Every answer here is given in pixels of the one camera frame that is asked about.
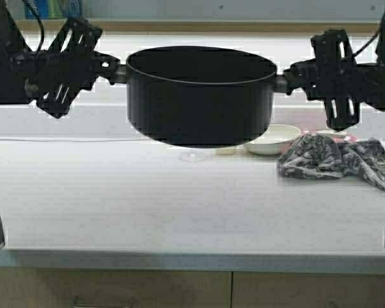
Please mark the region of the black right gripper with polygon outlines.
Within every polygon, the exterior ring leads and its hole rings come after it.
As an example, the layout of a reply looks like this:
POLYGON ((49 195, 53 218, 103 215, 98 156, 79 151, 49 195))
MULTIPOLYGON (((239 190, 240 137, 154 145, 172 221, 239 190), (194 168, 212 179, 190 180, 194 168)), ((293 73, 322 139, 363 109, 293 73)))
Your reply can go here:
POLYGON ((344 30, 327 30, 311 38, 314 60, 295 62, 284 69, 287 95, 302 89, 310 100, 322 101, 327 126, 342 131, 360 120, 360 104, 377 101, 377 84, 370 79, 373 66, 358 65, 344 30), (310 74, 311 80, 303 78, 310 74))

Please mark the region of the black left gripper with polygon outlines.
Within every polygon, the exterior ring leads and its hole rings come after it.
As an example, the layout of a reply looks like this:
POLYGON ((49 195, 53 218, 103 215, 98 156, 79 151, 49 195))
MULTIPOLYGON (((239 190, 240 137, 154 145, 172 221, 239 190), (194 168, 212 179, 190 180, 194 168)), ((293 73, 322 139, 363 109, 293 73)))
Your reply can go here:
POLYGON ((37 107, 59 119, 66 116, 81 90, 92 90, 98 78, 118 82, 120 59, 95 51, 103 30, 82 17, 70 17, 47 50, 18 52, 10 67, 24 93, 37 107))

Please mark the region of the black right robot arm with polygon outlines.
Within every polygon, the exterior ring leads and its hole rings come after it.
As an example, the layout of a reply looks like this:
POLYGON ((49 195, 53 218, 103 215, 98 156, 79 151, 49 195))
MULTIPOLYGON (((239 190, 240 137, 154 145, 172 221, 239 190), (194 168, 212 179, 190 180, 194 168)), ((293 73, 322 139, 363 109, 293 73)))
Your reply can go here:
POLYGON ((302 89, 309 101, 322 101, 327 126, 337 132, 360 122, 360 105, 385 112, 385 19, 374 63, 359 64, 345 30, 327 30, 311 38, 315 57, 291 64, 278 75, 275 91, 302 89))

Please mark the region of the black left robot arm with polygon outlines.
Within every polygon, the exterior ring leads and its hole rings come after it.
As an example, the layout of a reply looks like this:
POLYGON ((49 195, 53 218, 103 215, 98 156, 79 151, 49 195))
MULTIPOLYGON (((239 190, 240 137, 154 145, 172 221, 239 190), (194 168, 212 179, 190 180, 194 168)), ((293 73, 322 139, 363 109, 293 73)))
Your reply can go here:
POLYGON ((126 67, 96 44, 103 30, 82 17, 66 20, 48 49, 32 50, 0 1, 0 105, 29 105, 59 119, 99 77, 126 82, 126 67))

